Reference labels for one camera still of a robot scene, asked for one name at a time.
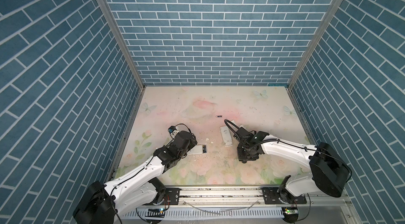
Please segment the white remote control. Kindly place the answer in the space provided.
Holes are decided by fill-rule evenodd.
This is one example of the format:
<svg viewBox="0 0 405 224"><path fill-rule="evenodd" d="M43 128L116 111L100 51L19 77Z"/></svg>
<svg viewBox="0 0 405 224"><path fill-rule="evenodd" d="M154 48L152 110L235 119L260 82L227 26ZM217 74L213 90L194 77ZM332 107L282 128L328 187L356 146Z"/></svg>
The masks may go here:
<svg viewBox="0 0 405 224"><path fill-rule="evenodd" d="M188 155L207 154L207 145L196 145L187 152Z"/></svg>
<svg viewBox="0 0 405 224"><path fill-rule="evenodd" d="M220 127L220 134L225 147L231 147L233 145L233 140L230 134L230 130L227 126Z"/></svg>

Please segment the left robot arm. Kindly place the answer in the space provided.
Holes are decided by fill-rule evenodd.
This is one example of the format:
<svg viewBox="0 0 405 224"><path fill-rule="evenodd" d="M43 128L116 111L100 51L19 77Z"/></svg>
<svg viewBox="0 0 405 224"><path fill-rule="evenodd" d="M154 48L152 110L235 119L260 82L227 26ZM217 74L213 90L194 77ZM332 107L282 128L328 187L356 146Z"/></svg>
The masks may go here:
<svg viewBox="0 0 405 224"><path fill-rule="evenodd" d="M73 211L74 220L78 224L113 224L142 205L166 203L166 186L158 177L175 167L197 145L190 130L171 127L169 132L172 140L140 166L117 179L89 185Z"/></svg>

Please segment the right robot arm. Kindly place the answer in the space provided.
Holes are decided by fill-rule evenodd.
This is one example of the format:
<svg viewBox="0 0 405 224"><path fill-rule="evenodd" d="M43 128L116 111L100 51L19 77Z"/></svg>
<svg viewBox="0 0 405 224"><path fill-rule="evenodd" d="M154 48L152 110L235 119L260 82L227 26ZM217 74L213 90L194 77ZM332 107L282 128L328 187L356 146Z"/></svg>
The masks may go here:
<svg viewBox="0 0 405 224"><path fill-rule="evenodd" d="M238 158L242 163L256 161L261 154L267 154L288 159L310 170L308 173L287 175L284 178L277 192L285 202L319 191L339 198L351 178L350 167L327 143L298 144L262 131L249 132L243 127L238 128L233 137L238 141Z"/></svg>

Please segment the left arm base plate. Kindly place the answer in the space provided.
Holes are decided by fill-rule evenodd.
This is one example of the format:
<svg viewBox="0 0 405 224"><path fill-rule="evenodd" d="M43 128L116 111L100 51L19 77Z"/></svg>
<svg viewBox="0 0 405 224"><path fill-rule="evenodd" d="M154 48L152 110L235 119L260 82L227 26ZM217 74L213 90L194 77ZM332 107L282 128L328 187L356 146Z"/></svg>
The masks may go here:
<svg viewBox="0 0 405 224"><path fill-rule="evenodd" d="M180 198L180 188L166 188L165 191L159 191L155 199L151 202L152 205L178 205Z"/></svg>

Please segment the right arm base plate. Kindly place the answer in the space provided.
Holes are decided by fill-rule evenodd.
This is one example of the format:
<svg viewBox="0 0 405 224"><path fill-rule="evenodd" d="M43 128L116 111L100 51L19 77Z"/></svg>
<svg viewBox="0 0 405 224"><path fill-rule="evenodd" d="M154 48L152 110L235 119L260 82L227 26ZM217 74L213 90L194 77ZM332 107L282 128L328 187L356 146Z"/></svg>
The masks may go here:
<svg viewBox="0 0 405 224"><path fill-rule="evenodd" d="M280 189L278 187L261 187L263 193L264 202L266 205L305 205L307 204L306 197L300 195L295 197L289 193L286 189Z"/></svg>

